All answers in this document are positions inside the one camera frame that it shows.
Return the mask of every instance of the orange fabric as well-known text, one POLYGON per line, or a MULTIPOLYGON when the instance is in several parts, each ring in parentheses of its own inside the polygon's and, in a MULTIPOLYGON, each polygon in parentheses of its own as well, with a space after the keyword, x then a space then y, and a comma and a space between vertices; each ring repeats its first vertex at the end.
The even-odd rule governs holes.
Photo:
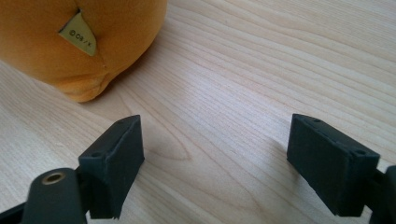
POLYGON ((165 12, 166 0, 3 0, 0 59, 75 101, 89 101, 144 53, 165 12), (94 56, 58 35, 78 9, 96 37, 94 56))

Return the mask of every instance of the wood grain pattern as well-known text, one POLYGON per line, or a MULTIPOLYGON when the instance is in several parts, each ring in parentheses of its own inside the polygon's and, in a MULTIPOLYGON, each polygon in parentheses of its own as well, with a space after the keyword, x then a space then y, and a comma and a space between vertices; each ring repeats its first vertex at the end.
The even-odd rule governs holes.
POLYGON ((334 217, 286 161, 292 113, 396 163, 396 2, 169 0, 148 52, 87 104, 0 63, 0 211, 140 114, 146 161, 120 221, 368 223, 334 217))

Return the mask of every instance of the orange plush toy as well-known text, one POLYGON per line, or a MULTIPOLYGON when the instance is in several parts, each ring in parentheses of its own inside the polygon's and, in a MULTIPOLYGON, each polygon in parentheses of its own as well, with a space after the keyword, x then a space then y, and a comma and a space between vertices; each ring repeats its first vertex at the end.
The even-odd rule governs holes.
POLYGON ((144 53, 165 12, 166 0, 4 0, 0 59, 86 102, 144 53))

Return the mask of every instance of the beige label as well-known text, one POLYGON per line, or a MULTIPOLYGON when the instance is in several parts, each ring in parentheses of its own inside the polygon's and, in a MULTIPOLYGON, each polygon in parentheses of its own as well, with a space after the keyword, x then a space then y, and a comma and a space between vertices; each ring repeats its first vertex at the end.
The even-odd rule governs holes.
POLYGON ((59 35, 90 56, 95 54, 96 39, 81 11, 62 28, 59 35))

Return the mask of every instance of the light wood tabletop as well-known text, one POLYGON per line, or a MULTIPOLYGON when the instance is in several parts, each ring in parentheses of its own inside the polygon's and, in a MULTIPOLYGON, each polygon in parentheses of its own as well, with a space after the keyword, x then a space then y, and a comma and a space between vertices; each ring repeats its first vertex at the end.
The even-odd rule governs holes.
POLYGON ((287 162, 291 115, 326 121, 385 171, 395 71, 393 0, 169 0, 149 50, 91 102, 0 63, 0 212, 138 114, 146 160, 120 220, 89 223, 368 223, 368 208, 335 217, 287 162))

